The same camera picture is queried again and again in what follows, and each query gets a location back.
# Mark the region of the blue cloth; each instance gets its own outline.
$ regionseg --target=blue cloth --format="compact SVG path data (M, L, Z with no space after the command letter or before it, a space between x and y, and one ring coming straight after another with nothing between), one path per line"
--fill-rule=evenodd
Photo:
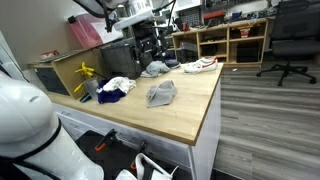
M107 84L110 80L111 79L100 81L98 88L103 88L103 86ZM102 91L101 93L98 93L98 102L100 104L108 103L108 102L115 103L115 102L118 102L120 98L124 96L126 96L126 93L122 92L119 88L109 92Z

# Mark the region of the white sneaker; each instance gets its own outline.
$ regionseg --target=white sneaker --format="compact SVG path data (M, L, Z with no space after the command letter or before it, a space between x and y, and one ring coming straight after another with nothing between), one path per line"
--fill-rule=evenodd
M218 67L218 59L214 56L212 58L201 58L196 62L187 64L184 68L186 73L200 73L205 71L213 71Z

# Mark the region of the pink box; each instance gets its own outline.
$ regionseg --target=pink box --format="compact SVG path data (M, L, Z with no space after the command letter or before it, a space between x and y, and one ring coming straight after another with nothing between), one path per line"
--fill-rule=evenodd
M84 49L90 49L103 44L93 24L102 23L105 21L104 19L96 18L90 14L81 14L75 16L75 20L75 22L70 22L69 18L69 25Z

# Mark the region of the wooden table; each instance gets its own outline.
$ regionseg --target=wooden table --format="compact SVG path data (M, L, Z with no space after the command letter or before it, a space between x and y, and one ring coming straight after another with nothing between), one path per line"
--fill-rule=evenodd
M188 170L193 179L209 180L220 134L222 67L219 63L215 71L199 74L185 74L181 67L158 78L139 78L137 87L114 104L80 103L56 94L49 94L49 97L57 104L60 119L71 118L92 127L95 126L92 119L99 119L98 124L108 123L107 129L100 128L103 124L96 125L101 134L113 127L124 136L138 137L136 143L139 139L147 139L150 146L160 149L168 146L153 154L158 153L170 163ZM147 108L146 94L150 87L166 80L172 80L178 89L173 102Z

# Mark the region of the wooden tabletop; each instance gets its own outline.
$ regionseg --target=wooden tabletop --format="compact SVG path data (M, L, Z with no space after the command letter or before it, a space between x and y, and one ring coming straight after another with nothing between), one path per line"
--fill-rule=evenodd
M137 87L117 103L80 103L49 94L52 102L188 145L195 145L223 64L215 71L185 74L183 66L157 78L138 78ZM172 80L178 89L170 105L147 108L146 94L152 85Z

